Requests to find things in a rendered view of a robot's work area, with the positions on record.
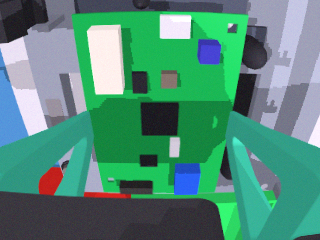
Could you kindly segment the green bin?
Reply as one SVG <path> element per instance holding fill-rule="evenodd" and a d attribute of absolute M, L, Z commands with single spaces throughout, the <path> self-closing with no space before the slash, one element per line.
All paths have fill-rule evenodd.
<path fill-rule="evenodd" d="M 273 191 L 263 192 L 273 208 L 276 203 Z M 225 240 L 243 240 L 235 193 L 205 193 L 197 195 L 131 195 L 131 198 L 203 198 L 210 200 L 219 207 Z"/>

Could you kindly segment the green circuit board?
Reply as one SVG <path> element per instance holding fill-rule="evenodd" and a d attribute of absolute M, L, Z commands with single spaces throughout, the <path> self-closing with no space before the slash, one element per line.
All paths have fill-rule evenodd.
<path fill-rule="evenodd" d="M 248 16 L 72 14 L 104 192 L 215 192 Z"/>

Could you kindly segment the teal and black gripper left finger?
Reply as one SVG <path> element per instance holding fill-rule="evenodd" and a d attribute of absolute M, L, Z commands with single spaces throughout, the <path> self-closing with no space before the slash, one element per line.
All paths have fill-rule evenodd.
<path fill-rule="evenodd" d="M 73 147 L 54 195 L 84 196 L 94 134 L 84 111 L 49 129 L 0 147 L 0 191 L 39 194 L 40 178 Z"/>

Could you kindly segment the red square tray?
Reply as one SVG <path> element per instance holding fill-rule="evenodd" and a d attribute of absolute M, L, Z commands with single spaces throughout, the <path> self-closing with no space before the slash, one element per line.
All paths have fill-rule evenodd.
<path fill-rule="evenodd" d="M 54 195 L 59 184 L 61 183 L 63 174 L 60 167 L 51 167 L 39 181 L 39 193 Z M 131 195 L 121 195 L 120 193 L 98 193 L 85 192 L 84 196 L 89 197 L 105 197 L 105 198 L 131 198 Z"/>

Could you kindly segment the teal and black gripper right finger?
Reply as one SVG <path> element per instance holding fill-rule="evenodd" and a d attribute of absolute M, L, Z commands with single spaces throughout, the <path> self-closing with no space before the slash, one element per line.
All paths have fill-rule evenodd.
<path fill-rule="evenodd" d="M 320 234 L 320 147 L 230 111 L 226 145 L 243 240 L 293 240 Z M 247 147 L 280 180 L 272 209 Z"/>

